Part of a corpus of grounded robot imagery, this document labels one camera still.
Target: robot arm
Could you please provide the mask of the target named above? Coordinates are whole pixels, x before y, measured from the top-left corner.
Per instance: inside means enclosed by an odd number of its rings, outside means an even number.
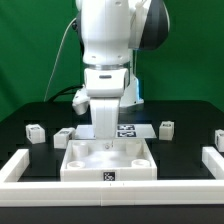
[[[73,107],[81,114],[89,101],[95,137],[111,139],[120,100],[129,84],[125,64],[130,61],[130,49],[158,47],[168,34],[168,14],[162,0],[76,0],[76,4],[87,68],[82,91],[85,100],[80,101],[76,94]],[[166,23],[162,28],[161,21]]]

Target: black cable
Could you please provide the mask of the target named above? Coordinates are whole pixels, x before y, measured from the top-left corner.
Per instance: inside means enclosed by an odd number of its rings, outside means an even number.
[[[70,87],[67,87],[63,90],[61,90],[60,92],[58,92],[57,94],[55,94],[54,96],[52,96],[47,102],[54,102],[54,100],[61,96],[61,95],[69,95],[69,94],[72,94],[72,93],[65,93],[69,90],[73,90],[73,89],[80,89],[82,88],[83,86],[82,85],[76,85],[76,86],[70,86]]]

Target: black tabletop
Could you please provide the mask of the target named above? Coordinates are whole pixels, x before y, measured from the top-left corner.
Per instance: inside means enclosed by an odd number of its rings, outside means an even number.
[[[146,101],[141,111],[121,113],[120,124],[173,121],[172,141],[147,139],[158,179],[213,179],[201,162],[202,147],[214,146],[215,130],[224,129],[224,113],[204,101]],[[19,181],[60,181],[65,150],[53,148],[61,128],[90,124],[89,111],[77,116],[71,102],[26,104],[0,123],[0,167],[19,148],[30,150],[30,165]],[[40,124],[46,142],[32,145],[25,126]],[[1,223],[223,223],[224,205],[0,208]]]

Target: green screen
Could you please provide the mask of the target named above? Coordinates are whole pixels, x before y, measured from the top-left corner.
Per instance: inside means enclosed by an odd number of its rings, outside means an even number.
[[[170,34],[156,51],[138,52],[146,100],[205,100],[224,111],[224,1],[166,0]],[[75,1],[0,0],[0,120],[43,101]],[[51,92],[81,84],[79,41],[70,29]]]

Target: white cube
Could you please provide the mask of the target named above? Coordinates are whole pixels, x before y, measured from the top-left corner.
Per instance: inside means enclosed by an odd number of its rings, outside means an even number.
[[[163,121],[159,127],[159,139],[171,141],[174,134],[174,122]]]
[[[26,126],[26,137],[32,144],[45,142],[45,130],[39,124],[29,124]]]
[[[68,141],[75,139],[75,128],[62,128],[54,135],[54,148],[66,149]]]
[[[215,145],[219,152],[224,152],[224,131],[216,130],[215,131]]]

